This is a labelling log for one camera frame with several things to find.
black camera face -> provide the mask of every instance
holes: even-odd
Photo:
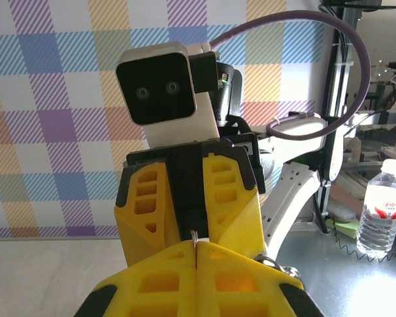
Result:
[[[187,57],[180,53],[123,62],[116,75],[138,125],[187,118],[195,112]]]

bottle cap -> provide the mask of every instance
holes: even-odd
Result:
[[[388,174],[396,175],[396,160],[393,160],[392,158],[388,158],[387,160],[384,160],[383,166],[381,167],[381,171]]]

yellow 3d-printed part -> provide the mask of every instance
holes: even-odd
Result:
[[[131,175],[124,207],[114,208],[127,265],[180,241],[166,164],[146,165]]]
[[[257,186],[246,190],[238,162],[222,155],[205,157],[203,172],[210,241],[249,258],[263,253]]]
[[[299,280],[211,242],[180,242],[109,277],[103,317],[293,317],[279,285]]]
[[[195,256],[191,241],[180,242],[104,280],[115,285],[103,317],[196,316]]]
[[[197,316],[295,317],[279,285],[301,282],[216,244],[199,242]]]

white table surface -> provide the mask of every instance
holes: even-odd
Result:
[[[0,242],[0,317],[72,317],[125,268],[119,240]]]

cutout hole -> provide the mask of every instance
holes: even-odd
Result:
[[[140,293],[177,292],[179,291],[179,273],[162,272],[148,274],[142,278]]]
[[[137,188],[137,196],[157,194],[157,185],[141,186]]]
[[[224,190],[217,190],[215,192],[216,203],[231,203],[236,201],[238,196],[236,195],[236,190],[234,188],[227,188]]]
[[[219,309],[220,317],[269,317],[266,302],[223,302]]]
[[[221,225],[221,224],[226,220],[226,218],[227,218],[227,213],[224,213],[224,214],[222,214],[222,215],[218,215],[218,216],[216,217],[216,222],[217,222],[217,224],[218,224],[218,225]]]
[[[215,185],[229,184],[235,182],[235,175],[227,174],[227,175],[218,175],[214,178]]]
[[[135,214],[143,215],[145,213],[153,213],[156,211],[156,199],[137,200],[135,202]]]
[[[211,172],[213,173],[226,172],[227,170],[231,170],[231,169],[232,168],[230,167],[230,165],[224,162],[214,163],[211,166]]]
[[[183,258],[183,252],[179,251],[178,253],[172,254],[169,256],[169,259],[181,259]]]
[[[145,228],[151,233],[155,233],[157,231],[157,224],[156,223],[147,223]]]
[[[138,177],[138,183],[152,182],[153,180],[157,180],[156,170],[147,170]]]
[[[130,317],[176,317],[178,315],[178,304],[153,304],[144,306],[133,306],[131,308]]]
[[[258,291],[252,275],[244,272],[218,272],[215,275],[216,291],[250,293]]]

